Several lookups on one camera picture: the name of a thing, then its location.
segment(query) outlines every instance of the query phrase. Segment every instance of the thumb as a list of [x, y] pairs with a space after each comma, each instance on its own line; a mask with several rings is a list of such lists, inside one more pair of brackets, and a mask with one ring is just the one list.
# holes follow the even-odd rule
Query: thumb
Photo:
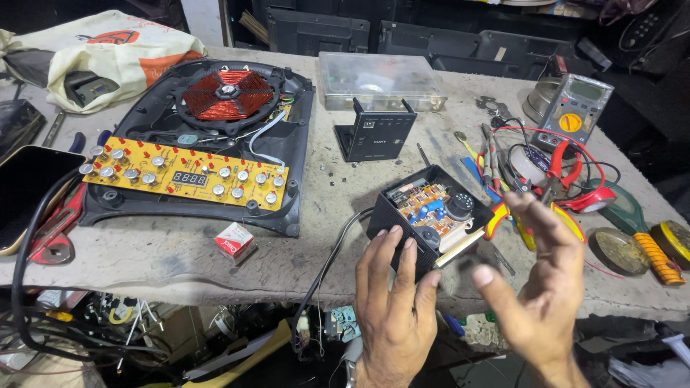
[[436, 289], [441, 280], [441, 271], [430, 271], [420, 280], [415, 295], [415, 310], [420, 324], [436, 323]]
[[501, 332], [511, 338], [511, 331], [525, 328], [529, 319], [524, 307], [518, 302], [513, 287], [495, 269], [477, 265], [472, 270], [472, 281], [486, 303], [498, 317]]

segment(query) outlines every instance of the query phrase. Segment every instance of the smartphone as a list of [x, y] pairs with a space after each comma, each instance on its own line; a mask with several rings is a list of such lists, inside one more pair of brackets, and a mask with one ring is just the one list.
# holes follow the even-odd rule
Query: smartphone
[[[86, 163], [84, 155], [24, 146], [0, 164], [0, 255], [19, 248], [31, 217], [50, 187]], [[51, 200], [46, 214], [62, 198], [69, 182]]]

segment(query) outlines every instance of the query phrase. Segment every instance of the hand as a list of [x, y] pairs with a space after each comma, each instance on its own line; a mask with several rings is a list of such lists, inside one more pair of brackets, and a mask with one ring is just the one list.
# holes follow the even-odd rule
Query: hand
[[518, 297], [489, 266], [472, 278], [498, 318], [508, 343], [537, 369], [549, 387], [588, 387], [572, 357], [573, 327], [582, 302], [583, 243], [531, 194], [503, 197], [533, 229], [537, 262]]
[[357, 388], [405, 388], [420, 371], [436, 337], [436, 288], [440, 271], [420, 280], [415, 292], [417, 242], [405, 241], [397, 277], [388, 292], [388, 267], [402, 228], [380, 231], [357, 263], [355, 313], [364, 351]]

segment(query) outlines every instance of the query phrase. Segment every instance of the radio circuit board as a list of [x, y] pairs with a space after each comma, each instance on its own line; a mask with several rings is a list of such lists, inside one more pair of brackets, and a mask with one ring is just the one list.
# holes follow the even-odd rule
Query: radio circuit board
[[452, 220], [445, 214], [438, 217], [438, 212], [443, 211], [443, 208], [436, 211], [422, 211], [422, 207], [424, 206], [428, 206], [438, 200], [445, 203], [451, 198], [443, 185], [434, 184], [431, 186], [414, 188], [408, 195], [409, 199], [402, 203], [402, 207], [400, 207], [398, 211], [415, 228], [422, 225], [430, 226], [438, 232], [440, 237], [447, 235], [454, 229], [461, 228], [464, 230], [467, 228], [468, 221], [458, 222]]
[[256, 200], [271, 211], [288, 177], [287, 167], [122, 137], [90, 152], [96, 160], [81, 167], [84, 182], [237, 206]]

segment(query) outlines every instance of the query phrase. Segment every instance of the small cardboard box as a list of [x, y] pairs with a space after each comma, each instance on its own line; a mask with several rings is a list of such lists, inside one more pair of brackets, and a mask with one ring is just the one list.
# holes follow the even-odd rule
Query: small cardboard box
[[237, 266], [247, 258], [257, 245], [254, 236], [238, 223], [233, 222], [214, 239], [220, 253]]

